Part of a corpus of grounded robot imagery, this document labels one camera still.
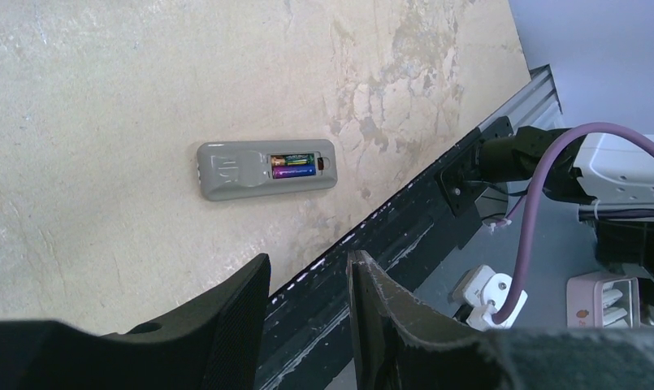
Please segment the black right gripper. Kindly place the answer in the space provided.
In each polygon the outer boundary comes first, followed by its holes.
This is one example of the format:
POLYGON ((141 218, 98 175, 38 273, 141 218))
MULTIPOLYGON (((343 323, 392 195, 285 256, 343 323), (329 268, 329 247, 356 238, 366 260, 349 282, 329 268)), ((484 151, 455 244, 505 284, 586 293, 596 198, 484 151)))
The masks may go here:
POLYGON ((638 278, 641 303, 654 308, 654 208, 582 206, 578 220, 594 228, 597 262, 638 278))

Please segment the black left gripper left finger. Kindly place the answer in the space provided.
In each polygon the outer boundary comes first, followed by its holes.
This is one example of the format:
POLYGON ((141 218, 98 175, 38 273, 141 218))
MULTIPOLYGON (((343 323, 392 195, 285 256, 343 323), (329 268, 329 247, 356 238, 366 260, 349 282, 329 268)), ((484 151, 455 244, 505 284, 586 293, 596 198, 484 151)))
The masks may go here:
POLYGON ((251 389, 271 276, 261 253, 221 284, 124 333, 0 321, 0 389, 251 389))

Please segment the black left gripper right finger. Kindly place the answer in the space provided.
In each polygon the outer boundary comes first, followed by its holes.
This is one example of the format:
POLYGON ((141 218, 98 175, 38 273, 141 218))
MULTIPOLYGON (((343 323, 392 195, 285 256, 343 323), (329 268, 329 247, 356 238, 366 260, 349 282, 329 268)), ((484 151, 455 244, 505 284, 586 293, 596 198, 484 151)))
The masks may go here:
POLYGON ((654 328, 477 331, 349 253, 360 389, 654 389, 654 328))

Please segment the white remote control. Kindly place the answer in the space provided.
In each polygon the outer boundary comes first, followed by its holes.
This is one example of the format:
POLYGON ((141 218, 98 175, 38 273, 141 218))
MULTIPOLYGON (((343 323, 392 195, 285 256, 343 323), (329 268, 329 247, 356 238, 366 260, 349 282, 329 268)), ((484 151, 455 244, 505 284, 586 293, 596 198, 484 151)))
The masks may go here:
POLYGON ((207 142, 197 149, 197 171, 202 196, 213 202, 331 189, 338 181, 326 139, 207 142), (275 180, 272 154, 314 154, 317 175, 275 180))

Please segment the purple AAA battery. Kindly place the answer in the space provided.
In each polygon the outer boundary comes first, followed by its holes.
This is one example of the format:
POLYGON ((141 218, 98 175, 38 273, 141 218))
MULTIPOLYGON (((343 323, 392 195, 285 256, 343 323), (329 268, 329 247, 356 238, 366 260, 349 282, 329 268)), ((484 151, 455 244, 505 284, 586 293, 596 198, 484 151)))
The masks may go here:
POLYGON ((297 177, 316 176, 317 168, 314 165, 295 165, 272 167, 272 178, 290 179, 297 177))

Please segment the black gold AAA battery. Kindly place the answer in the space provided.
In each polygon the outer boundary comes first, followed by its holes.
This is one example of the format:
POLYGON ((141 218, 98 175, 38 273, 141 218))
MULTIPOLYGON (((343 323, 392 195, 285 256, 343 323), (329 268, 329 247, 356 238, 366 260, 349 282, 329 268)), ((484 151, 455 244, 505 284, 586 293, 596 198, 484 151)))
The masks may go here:
POLYGON ((272 154, 270 163, 273 167, 314 165, 314 154, 272 154))

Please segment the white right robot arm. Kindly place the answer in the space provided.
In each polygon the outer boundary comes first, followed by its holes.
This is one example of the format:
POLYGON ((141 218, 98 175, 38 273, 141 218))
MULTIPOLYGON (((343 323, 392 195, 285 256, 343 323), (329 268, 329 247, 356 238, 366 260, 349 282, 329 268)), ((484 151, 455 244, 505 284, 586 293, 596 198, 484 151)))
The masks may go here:
POLYGON ((640 175, 643 173, 643 164, 633 156, 633 154, 646 154, 645 161, 654 159, 654 141, 645 137, 630 128, 606 122, 587 123, 575 128, 571 128, 560 135, 544 152, 540 158, 536 169, 531 177, 531 182, 527 188, 525 196, 525 206, 522 217, 521 235, 516 257, 513 282, 509 289, 508 297, 501 308, 493 314, 493 321, 497 324, 503 323, 515 311, 526 282, 528 267, 531 260, 531 251, 534 237, 535 225, 537 222, 537 213, 539 210, 540 196, 546 184, 548 174, 557 158, 563 154, 567 146, 573 142, 583 139, 583 148, 575 154, 573 167, 582 168, 584 173, 578 178, 580 184, 584 184, 586 189, 607 189, 612 191, 617 183, 627 186, 632 179, 619 179, 618 175, 625 175, 624 170, 630 168, 633 174, 640 175), (633 146, 625 151, 621 149, 601 149, 600 141, 605 137, 618 137, 626 140, 633 146), (594 178, 600 177, 601 174, 591 169, 592 163, 603 157, 606 153, 616 153, 618 160, 613 161, 613 156, 609 155, 604 159, 604 165, 608 168, 615 167, 617 170, 607 177, 611 183, 607 185, 594 185, 594 178))

